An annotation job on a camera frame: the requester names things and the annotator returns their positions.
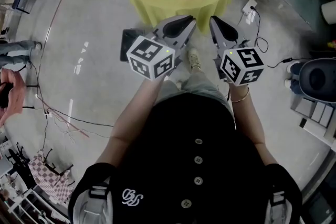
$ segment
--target bracelet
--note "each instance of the bracelet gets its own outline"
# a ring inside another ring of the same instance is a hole
[[[249,87],[247,87],[247,93],[246,93],[246,95],[243,97],[243,98],[241,98],[240,100],[238,100],[238,101],[232,101],[231,100],[231,103],[238,103],[238,102],[241,102],[242,100],[244,100],[244,99],[246,99],[246,97],[248,97],[248,95],[250,94],[250,88]]]

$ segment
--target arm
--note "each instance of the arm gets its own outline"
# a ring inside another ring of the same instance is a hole
[[[230,84],[231,100],[241,100],[247,91],[247,86],[236,87]],[[266,147],[264,129],[253,106],[251,95],[240,102],[232,103],[232,107],[237,129],[254,143],[263,163],[277,163]]]
[[[164,76],[155,81],[145,79],[131,102],[118,117],[110,140],[96,163],[117,167],[129,145],[138,137],[158,97]]]

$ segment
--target black shirt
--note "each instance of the black shirt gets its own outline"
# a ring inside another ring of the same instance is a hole
[[[225,106],[191,93],[153,108],[120,167],[88,168],[71,198],[70,219],[78,193],[109,176],[113,224],[264,223],[275,181],[290,189],[296,203],[301,200],[285,169],[264,166]]]

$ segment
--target jeans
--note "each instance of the jeans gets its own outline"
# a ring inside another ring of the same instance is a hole
[[[28,63],[29,56],[27,55],[19,55],[19,56],[5,56],[4,54],[16,51],[16,50],[30,50],[34,49],[36,46],[36,42],[32,40],[23,40],[13,43],[2,43],[0,44],[0,68],[12,63]]]
[[[295,63],[294,65],[292,65],[290,67],[290,72],[292,74],[294,74],[294,75],[299,75],[300,74],[300,70],[301,70],[301,68],[303,67],[304,64],[305,64],[304,62]],[[291,80],[290,89],[295,94],[304,95],[304,93],[301,90],[300,83],[296,79]]]
[[[191,74],[189,79],[182,83],[181,90],[178,89],[174,82],[170,80],[164,81],[160,89],[159,95],[157,96],[156,103],[186,92],[198,94],[219,101],[228,109],[233,117],[232,110],[225,97],[201,71]]]

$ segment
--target checkered fabric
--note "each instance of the checkered fabric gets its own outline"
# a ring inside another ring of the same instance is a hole
[[[36,184],[59,203],[66,201],[73,190],[68,186],[70,171],[58,176],[43,164],[43,159],[43,151],[40,150],[28,164]]]

